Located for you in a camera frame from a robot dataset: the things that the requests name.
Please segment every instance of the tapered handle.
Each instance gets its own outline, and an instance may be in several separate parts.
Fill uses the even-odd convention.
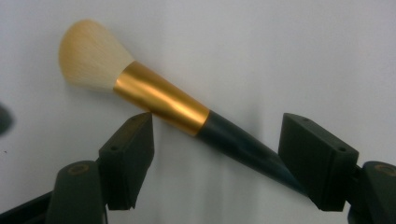
[[[196,137],[234,160],[304,194],[304,189],[273,150],[215,112],[209,112]]]

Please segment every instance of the white background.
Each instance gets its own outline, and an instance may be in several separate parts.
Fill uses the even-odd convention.
[[[69,163],[142,111],[68,86],[57,53],[91,18],[134,57],[277,150],[282,115],[308,117],[361,154],[396,163],[396,2],[1,1],[0,212],[53,188]],[[347,223],[154,120],[156,155],[135,210],[110,223]]]

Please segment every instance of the powder brush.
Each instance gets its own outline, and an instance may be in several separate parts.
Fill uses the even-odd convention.
[[[78,21],[68,29],[59,62],[69,83],[113,91],[231,158],[304,193],[273,150],[136,61],[98,22]]]

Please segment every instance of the white bristles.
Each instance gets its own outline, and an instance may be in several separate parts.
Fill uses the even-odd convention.
[[[111,91],[134,58],[105,27],[78,21],[64,35],[59,64],[67,81],[85,88]]]

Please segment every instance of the gold ferrule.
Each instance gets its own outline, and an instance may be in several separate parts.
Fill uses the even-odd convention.
[[[209,115],[208,108],[137,61],[122,71],[113,91],[191,135]]]

